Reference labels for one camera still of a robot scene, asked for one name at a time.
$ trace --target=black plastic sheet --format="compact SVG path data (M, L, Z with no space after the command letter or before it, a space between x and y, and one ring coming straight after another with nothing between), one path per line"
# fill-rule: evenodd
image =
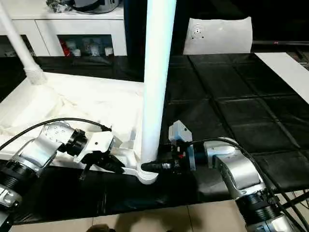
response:
M143 81L141 58L38 58L47 72ZM17 59L0 60L4 98L25 77ZM254 54L171 57L161 128L181 120L194 140L231 137L250 151L285 190L309 187L309 105ZM216 170L134 176L49 167L24 198L16 223L95 217L135 210L221 201L229 194Z

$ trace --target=white pipe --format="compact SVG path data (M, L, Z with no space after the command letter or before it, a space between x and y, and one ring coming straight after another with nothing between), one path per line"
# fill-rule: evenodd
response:
M41 68L35 63L30 52L27 49L24 41L21 36L17 33L15 26L13 25L12 20L7 14L1 0L0 0L0 22L4 26L7 32L7 36L20 58L21 62L24 65L24 70L26 72L27 77L33 84L42 84L46 81L43 71Z
M148 0L141 162L156 159L176 0Z

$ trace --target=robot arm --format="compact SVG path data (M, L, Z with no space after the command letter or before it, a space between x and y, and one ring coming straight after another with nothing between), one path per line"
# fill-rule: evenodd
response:
M86 137L84 131L75 130L65 122L45 124L40 135L20 148L0 171L0 232L10 229L13 223L10 213L54 160L57 151L67 152L74 156L74 162L86 164L81 179L93 164L122 173L124 165L110 155L113 142L110 131Z
M181 173L195 170L195 159L191 132L180 121L169 128L172 143L172 158L142 164L142 169L158 173ZM209 168L217 169L236 201L249 232L292 232L294 231L284 214L278 210L275 199L270 196L259 172L243 153L222 141L203 144L202 160Z
M209 168L220 171L236 201L249 232L294 231L284 214L276 206L252 162L243 153L225 142L204 143Z

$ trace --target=black cable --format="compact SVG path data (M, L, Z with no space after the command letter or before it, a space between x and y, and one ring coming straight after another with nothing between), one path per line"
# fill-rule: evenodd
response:
M308 198L306 199L306 203L307 203L307 206L308 206L308 209L309 209L309 199Z
M47 123L51 123L51 122L59 122L59 121L81 121L81 122L86 122L86 123L89 123L89 124L93 124L95 126L98 126L101 128L102 131L112 131L112 129L98 123L98 122L94 122L94 121L91 121L91 120L87 120L87 119L82 119L82 118L74 118L74 117L62 117L62 118L55 118L55 119L50 119L50 120L47 120L47 121L44 121L44 122L40 122L36 125L33 125L32 127L29 127L28 129L25 129L24 131L20 132L19 134L15 135L13 138L9 139L8 141L6 141L4 144L2 144L0 146L0 150L4 149L7 145L9 145L10 143L12 143L13 141L15 141L16 139L18 139L20 136L28 133L29 131L37 128L37 127L40 127L40 126L43 126Z
M289 197L285 194L285 192L282 190L282 188L279 186L279 184L266 172L266 170L262 167L260 167L260 165L257 164L257 162L255 161L255 159L253 158L253 156L246 151L242 146L240 146L239 144L232 142L228 139L223 139L223 138L209 138L209 139L203 139L203 140L197 140L197 141L192 141L189 144L194 144L194 143L200 143L200 142L207 142L207 141L219 141L219 142L224 142L227 144L230 144L236 148L238 148L240 151L242 151L244 153L244 155L253 163L253 165L255 166L255 168L257 169L258 173L261 175L262 180L264 181L264 184L267 188L267 190L270 192L270 194L272 195L272 197L274 197L276 205L279 207L279 209L291 220L291 222L301 231L301 232L309 232L309 225L307 223L307 221L305 220L305 218L301 215L301 213L299 212L299 210L295 207L295 205L291 202L291 199L289 199ZM295 211L295 213L297 214L297 216L299 217L299 219L301 220L302 224L304 225L304 227L306 228L306 230L304 230L302 228L302 226L292 217L292 215L287 212L287 210L281 205L281 203L277 200L275 193L273 192L267 178L274 184L274 186L276 187L277 190L279 190L281 192L281 194L283 195L283 197L286 199L287 202L289 202L291 204L291 207L293 208L293 210Z
M291 201L292 201L294 204L298 204L298 203L300 203L300 202L305 201L307 198L309 198L309 192L305 192L304 194L302 194L302 195L300 195L300 196L298 196L298 197L292 199ZM291 207L291 205L290 205L289 202L283 204L282 206L283 206L284 208L286 208L286 209L289 208L289 207Z
M305 207L306 209L309 210L309 207L308 206L305 206L302 202L300 202L300 204Z

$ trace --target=tiled floor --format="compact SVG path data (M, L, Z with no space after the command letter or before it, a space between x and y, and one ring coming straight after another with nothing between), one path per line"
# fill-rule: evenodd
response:
M309 221L309 210L298 206ZM86 232L91 225L107 224L117 232L245 232L234 201L213 202L141 212L13 226L11 232Z

